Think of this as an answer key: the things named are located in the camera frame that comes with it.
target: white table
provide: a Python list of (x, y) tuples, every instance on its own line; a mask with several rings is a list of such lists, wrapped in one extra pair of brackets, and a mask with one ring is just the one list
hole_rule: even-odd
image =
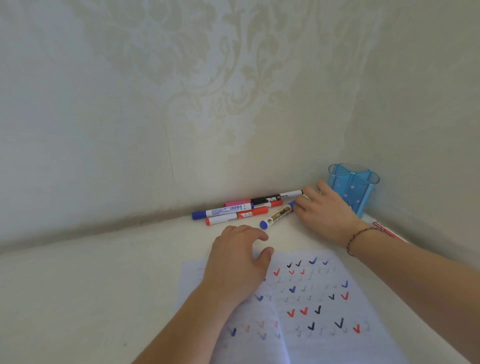
[[(183, 217), (0, 255), (1, 362), (130, 363), (174, 314), (181, 262), (206, 257), (225, 226)], [(267, 232), (277, 251), (332, 248), (295, 216)], [(412, 363), (467, 363), (365, 266), (334, 250)]]

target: transparent plastic pen holder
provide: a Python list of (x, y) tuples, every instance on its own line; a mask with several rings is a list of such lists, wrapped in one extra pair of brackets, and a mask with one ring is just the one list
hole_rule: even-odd
[(328, 185), (361, 218), (373, 187), (380, 181), (378, 174), (368, 168), (347, 163), (332, 164), (328, 171)]

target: hand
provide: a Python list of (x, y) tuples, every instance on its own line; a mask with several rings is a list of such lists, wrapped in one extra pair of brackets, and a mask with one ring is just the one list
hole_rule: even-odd
[(320, 237), (345, 248), (353, 234), (370, 226), (360, 220), (327, 183), (320, 181), (317, 186), (320, 193), (310, 186), (303, 188), (310, 200), (305, 196), (299, 196), (293, 211)]
[(274, 249), (265, 248), (254, 259), (252, 244), (257, 239), (267, 241), (268, 235), (241, 225), (227, 226), (213, 242), (201, 286), (232, 309), (253, 294), (267, 274)]

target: paper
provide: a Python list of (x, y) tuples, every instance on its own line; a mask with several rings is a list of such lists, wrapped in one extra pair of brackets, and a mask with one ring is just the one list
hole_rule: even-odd
[[(206, 260), (182, 266), (179, 305)], [(275, 253), (266, 280), (228, 319), (212, 363), (407, 363), (367, 299), (328, 250)]]

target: bracelet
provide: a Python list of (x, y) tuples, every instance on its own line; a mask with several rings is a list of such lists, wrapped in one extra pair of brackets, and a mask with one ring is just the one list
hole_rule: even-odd
[(352, 244), (352, 241), (355, 240), (355, 238), (357, 236), (359, 236), (360, 234), (362, 234), (363, 232), (366, 232), (368, 230), (378, 230), (377, 228), (366, 228), (366, 229), (363, 229), (363, 230), (360, 230), (359, 232), (357, 232), (356, 234), (353, 234), (351, 237), (350, 237), (350, 241), (347, 243), (347, 253), (351, 256), (354, 256), (352, 253), (350, 253), (350, 244)]

